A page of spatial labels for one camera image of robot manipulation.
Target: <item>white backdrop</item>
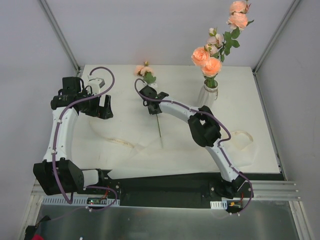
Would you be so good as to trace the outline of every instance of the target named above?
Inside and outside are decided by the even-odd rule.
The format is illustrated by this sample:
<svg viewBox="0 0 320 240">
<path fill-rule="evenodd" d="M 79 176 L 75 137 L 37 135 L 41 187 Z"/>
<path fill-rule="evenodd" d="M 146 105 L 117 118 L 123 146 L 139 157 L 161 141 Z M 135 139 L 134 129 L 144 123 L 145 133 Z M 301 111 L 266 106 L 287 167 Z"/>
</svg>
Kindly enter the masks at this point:
<svg viewBox="0 0 320 240">
<path fill-rule="evenodd" d="M 50 100 L 75 72 L 39 3 L 0 7 L 0 239 L 16 240 L 47 149 Z"/>
<path fill-rule="evenodd" d="M 320 1 L 303 0 L 258 72 L 280 160 L 320 239 Z"/>
<path fill-rule="evenodd" d="M 233 0 L 47 0 L 70 48 L 85 64 L 192 65 L 208 29 L 229 30 Z M 254 23 L 225 65 L 255 67 L 292 0 L 252 0 Z"/>
</svg>

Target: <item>pink rose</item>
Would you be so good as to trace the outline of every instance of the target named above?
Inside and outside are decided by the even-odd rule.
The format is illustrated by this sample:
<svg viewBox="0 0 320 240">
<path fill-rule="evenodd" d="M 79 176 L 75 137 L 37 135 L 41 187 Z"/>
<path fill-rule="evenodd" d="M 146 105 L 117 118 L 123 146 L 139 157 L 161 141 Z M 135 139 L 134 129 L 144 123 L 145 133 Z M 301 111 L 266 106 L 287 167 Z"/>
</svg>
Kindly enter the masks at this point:
<svg viewBox="0 0 320 240">
<path fill-rule="evenodd" d="M 247 13 L 246 1 L 234 1 L 230 6 L 230 15 L 233 13 Z"/>
<path fill-rule="evenodd" d="M 144 67 L 141 69 L 140 75 L 141 75 L 141 76 L 144 76 L 146 73 L 151 73 L 152 76 L 154 75 L 154 71 L 153 71 L 152 68 L 149 67 L 149 66 L 144 66 Z"/>
<path fill-rule="evenodd" d="M 144 68 L 145 66 L 143 66 L 143 65 L 137 65 L 136 67 L 135 67 L 135 70 L 134 70 L 134 75 L 135 76 L 139 76 L 140 75 L 140 72 L 141 72 L 141 70 Z"/>
<path fill-rule="evenodd" d="M 231 29 L 236 29 L 239 27 L 240 30 L 243 30 L 248 24 L 248 18 L 243 13 L 235 12 L 229 17 L 227 23 L 230 24 Z"/>
<path fill-rule="evenodd" d="M 194 50 L 191 59 L 196 66 L 203 67 L 210 58 L 209 52 L 205 51 L 204 47 L 198 47 Z"/>
<path fill-rule="evenodd" d="M 216 39 L 216 46 L 218 47 L 218 48 L 220 48 L 220 47 L 222 47 L 222 43 L 224 42 L 224 36 L 223 35 L 221 35 L 221 34 L 219 34 L 219 33 L 217 33 L 216 35 L 215 35 L 215 39 Z"/>
<path fill-rule="evenodd" d="M 206 62 L 205 66 L 201 68 L 203 75 L 209 78 L 217 75 L 221 70 L 222 64 L 215 57 L 210 57 L 209 61 Z"/>
<path fill-rule="evenodd" d="M 215 45 L 217 44 L 217 39 L 215 36 L 211 36 L 208 38 L 208 40 L 206 41 L 207 44 L 211 44 L 211 45 Z"/>
</svg>

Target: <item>wire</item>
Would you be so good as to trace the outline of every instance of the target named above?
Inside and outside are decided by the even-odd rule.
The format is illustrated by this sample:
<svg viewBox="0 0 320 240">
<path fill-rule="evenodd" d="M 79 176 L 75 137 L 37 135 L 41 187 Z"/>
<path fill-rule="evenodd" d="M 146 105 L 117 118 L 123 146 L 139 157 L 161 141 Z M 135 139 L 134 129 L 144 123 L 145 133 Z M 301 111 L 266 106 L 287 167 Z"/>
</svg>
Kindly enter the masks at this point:
<svg viewBox="0 0 320 240">
<path fill-rule="evenodd" d="M 88 85 L 88 86 L 86 86 L 86 87 L 84 88 L 84 90 L 86 90 L 86 89 L 87 89 L 87 87 L 90 87 L 90 89 L 91 89 L 91 94 L 93 94 L 92 86 Z"/>
<path fill-rule="evenodd" d="M 103 208 L 101 208 L 101 209 L 93 209 L 93 208 L 91 208 L 91 207 L 88 207 L 88 208 L 90 209 L 89 212 L 94 212 L 94 213 L 96 213 L 96 212 L 101 212 L 101 211 L 103 211 L 103 210 L 106 210 L 106 209 L 110 208 L 113 204 L 115 204 L 115 202 L 118 200 L 118 194 L 117 194 L 117 192 L 116 192 L 115 190 L 113 190 L 112 188 L 104 187 L 104 186 L 87 186 L 87 188 L 88 188 L 88 189 L 106 189 L 106 191 L 111 191 L 111 192 L 113 192 L 114 195 L 115 195 L 115 199 L 114 199 L 114 200 L 112 201 L 112 203 L 110 203 L 109 205 L 107 205 L 107 206 L 105 206 L 105 207 L 103 207 Z M 39 222 L 38 224 L 45 223 L 45 222 L 56 221 L 56 220 L 59 220 L 59 219 L 63 219 L 63 218 L 65 218 L 65 217 L 73 214 L 74 212 L 80 210 L 80 209 L 86 209 L 86 208 L 87 208 L 87 207 L 85 207 L 85 206 L 80 206 L 80 207 L 77 207 L 77 208 L 75 208 L 75 209 L 72 209 L 71 211 L 68 211 L 67 213 L 65 213 L 65 214 L 63 214 L 63 215 L 61 215 L 61 216 L 55 217 L 55 218 L 53 218 L 53 219 L 51 219 L 51 220 L 48 220 L 48 221 L 41 221 L 41 222 Z"/>
<path fill-rule="evenodd" d="M 82 84 L 82 90 L 85 89 L 85 82 L 82 78 L 80 78 L 81 84 Z"/>
<path fill-rule="evenodd" d="M 111 85 L 108 87 L 107 90 L 105 90 L 105 91 L 103 91 L 103 92 L 101 92 L 101 93 L 99 93 L 97 95 L 93 95 L 93 96 L 89 96 L 89 97 L 86 97 L 86 98 L 82 98 L 82 99 L 74 101 L 74 102 L 70 103 L 68 106 L 66 106 L 63 109 L 63 111 L 61 112 L 60 116 L 59 116 L 59 121 L 57 122 L 56 127 L 55 127 L 55 131 L 54 131 L 53 144 L 52 144 L 52 150 L 53 150 L 53 152 L 52 152 L 52 169 L 53 169 L 54 178 L 55 178 L 56 183 L 57 183 L 57 185 L 59 187 L 59 190 L 60 190 L 61 194 L 63 195 L 64 199 L 66 200 L 66 202 L 68 204 L 72 204 L 72 202 L 73 202 L 73 194 L 71 194 L 71 197 L 69 199 L 67 194 L 66 194 L 66 192 L 65 192 L 65 190 L 64 190 L 64 188 L 62 187 L 61 182 L 60 182 L 60 179 L 59 179 L 59 176 L 58 176 L 58 171 L 57 171 L 57 165 L 56 165 L 56 154 L 57 154 L 56 149 L 57 149 L 59 127 L 62 124 L 62 118 L 63 118 L 64 114 L 67 112 L 67 110 L 69 108 L 71 108 L 72 106 L 74 106 L 74 105 L 76 105 L 78 103 L 82 103 L 82 102 L 85 102 L 85 101 L 88 101 L 88 100 L 91 100 L 91 99 L 94 99 L 94 98 L 98 98 L 98 97 L 106 94 L 107 92 L 109 92 L 109 90 L 112 89 L 112 87 L 114 86 L 114 84 L 115 84 L 115 76 L 114 76 L 113 72 L 110 69 L 106 68 L 106 67 L 103 67 L 103 66 L 96 67 L 96 68 L 91 70 L 90 75 L 97 69 L 105 69 L 111 74 L 111 77 L 112 77 Z"/>
<path fill-rule="evenodd" d="M 148 100 L 148 101 L 152 101 L 152 102 L 159 102 L 159 103 L 172 103 L 172 104 L 176 104 L 176 105 L 179 105 L 191 112 L 194 112 L 194 113 L 198 113 L 198 114 L 204 114 L 204 115 L 207 115 L 208 117 L 212 118 L 213 120 L 215 120 L 224 130 L 225 132 L 227 133 L 228 137 L 225 138 L 225 139 L 221 139 L 220 141 L 218 141 L 218 147 L 221 149 L 221 152 L 223 154 L 223 156 L 225 157 L 225 160 L 227 161 L 227 163 L 229 164 L 229 167 L 232 168 L 233 171 L 235 171 L 240 177 L 242 177 L 243 179 L 245 179 L 248 183 L 249 183 L 249 186 L 251 188 L 251 194 L 250 194 L 250 198 L 247 202 L 247 204 L 244 206 L 244 208 L 242 210 L 240 210 L 237 214 L 239 214 L 240 212 L 242 212 L 243 210 L 245 210 L 247 208 L 247 206 L 250 204 L 253 196 L 254 196 L 254 190 L 253 190 L 253 187 L 252 187 L 252 183 L 250 182 L 250 180 L 245 176 L 243 175 L 241 172 L 239 172 L 230 162 L 229 158 L 227 157 L 223 147 L 221 146 L 221 143 L 222 142 L 225 142 L 225 141 L 229 141 L 231 139 L 231 133 L 229 132 L 229 130 L 213 115 L 213 114 L 210 114 L 209 112 L 205 112 L 205 111 L 199 111 L 199 110 L 196 110 L 196 109 L 193 109 L 193 108 L 190 108 L 178 101 L 171 101 L 171 100 L 164 100 L 164 99 L 153 99 L 153 98 L 149 98 L 147 96 L 144 96 L 142 95 L 138 89 L 137 89 L 137 82 L 138 81 L 141 81 L 143 83 L 145 83 L 144 80 L 142 80 L 141 78 L 137 78 L 134 82 L 134 89 L 135 91 L 138 93 L 138 95 L 140 97 L 142 97 L 143 99 L 145 100 Z"/>
</svg>

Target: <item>orange rose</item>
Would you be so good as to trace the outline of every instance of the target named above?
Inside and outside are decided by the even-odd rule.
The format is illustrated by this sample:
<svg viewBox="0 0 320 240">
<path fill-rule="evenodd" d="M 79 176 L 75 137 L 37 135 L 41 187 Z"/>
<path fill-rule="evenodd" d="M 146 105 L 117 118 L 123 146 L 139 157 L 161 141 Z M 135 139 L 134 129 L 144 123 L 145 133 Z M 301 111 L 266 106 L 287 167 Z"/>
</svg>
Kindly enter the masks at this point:
<svg viewBox="0 0 320 240">
<path fill-rule="evenodd" d="M 246 13 L 247 2 L 246 1 L 234 1 L 230 6 L 230 15 L 232 13 Z"/>
<path fill-rule="evenodd" d="M 243 30 L 248 24 L 248 18 L 243 13 L 235 12 L 229 17 L 228 24 L 237 26 L 240 30 Z"/>
<path fill-rule="evenodd" d="M 143 65 L 137 65 L 136 67 L 135 67 L 135 70 L 134 70 L 134 75 L 135 76 L 139 76 L 140 75 L 140 72 L 141 72 L 141 70 L 144 68 L 145 66 L 143 66 Z"/>
<path fill-rule="evenodd" d="M 210 53 L 205 51 L 204 47 L 198 47 L 196 50 L 194 50 L 191 58 L 194 65 L 203 67 L 206 65 L 207 61 L 209 60 Z"/>
<path fill-rule="evenodd" d="M 209 61 L 201 68 L 203 75 L 209 78 L 217 75 L 221 70 L 222 64 L 215 57 L 210 57 Z"/>
</svg>

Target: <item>rose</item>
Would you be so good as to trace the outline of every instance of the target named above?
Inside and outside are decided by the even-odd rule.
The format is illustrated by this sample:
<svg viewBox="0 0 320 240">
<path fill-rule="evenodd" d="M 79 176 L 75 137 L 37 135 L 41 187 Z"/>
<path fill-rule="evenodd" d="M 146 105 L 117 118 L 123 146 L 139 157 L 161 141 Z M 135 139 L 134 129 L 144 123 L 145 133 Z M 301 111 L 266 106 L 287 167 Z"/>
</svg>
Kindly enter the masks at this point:
<svg viewBox="0 0 320 240">
<path fill-rule="evenodd" d="M 149 66 L 144 66 L 140 71 L 141 76 L 144 76 L 146 73 L 151 73 L 152 76 L 154 75 L 154 71 Z"/>
<path fill-rule="evenodd" d="M 218 52 L 218 48 L 216 46 L 212 46 L 209 44 L 205 45 L 204 49 L 210 53 L 210 56 Z"/>
<path fill-rule="evenodd" d="M 209 35 L 211 37 L 215 36 L 217 34 L 217 29 L 216 28 L 210 28 L 209 29 Z"/>
<path fill-rule="evenodd" d="M 201 68 L 203 75 L 209 78 L 217 75 L 221 70 L 222 64 L 215 57 L 210 57 L 209 61 L 206 62 L 205 66 Z"/>
<path fill-rule="evenodd" d="M 247 13 L 247 2 L 246 1 L 234 1 L 230 6 L 230 15 L 233 13 Z"/>
<path fill-rule="evenodd" d="M 135 70 L 134 70 L 134 75 L 135 75 L 135 76 L 139 76 L 141 70 L 142 70 L 144 67 L 145 67 L 145 66 L 143 66 L 143 65 L 137 65 L 137 66 L 135 67 Z"/>
<path fill-rule="evenodd" d="M 211 36 L 208 38 L 208 40 L 206 41 L 207 44 L 211 44 L 211 45 L 216 45 L 217 44 L 217 39 L 215 36 Z"/>
<path fill-rule="evenodd" d="M 217 33 L 215 36 L 211 36 L 206 41 L 207 44 L 215 45 L 218 48 L 222 46 L 222 43 L 224 42 L 224 36 Z"/>
<path fill-rule="evenodd" d="M 240 30 L 243 30 L 248 24 L 248 18 L 243 13 L 235 12 L 229 17 L 227 24 L 230 24 L 230 28 L 232 30 L 236 29 L 237 27 L 239 27 Z"/>
<path fill-rule="evenodd" d="M 210 58 L 209 52 L 205 51 L 204 47 L 198 47 L 194 50 L 191 59 L 196 66 L 203 67 Z"/>
<path fill-rule="evenodd" d="M 224 42 L 224 36 L 223 35 L 221 35 L 221 34 L 219 34 L 219 33 L 217 33 L 216 35 L 215 35 L 215 38 L 216 38 L 216 43 L 217 43 L 217 47 L 218 48 L 220 48 L 220 47 L 222 47 L 222 43 Z"/>
</svg>

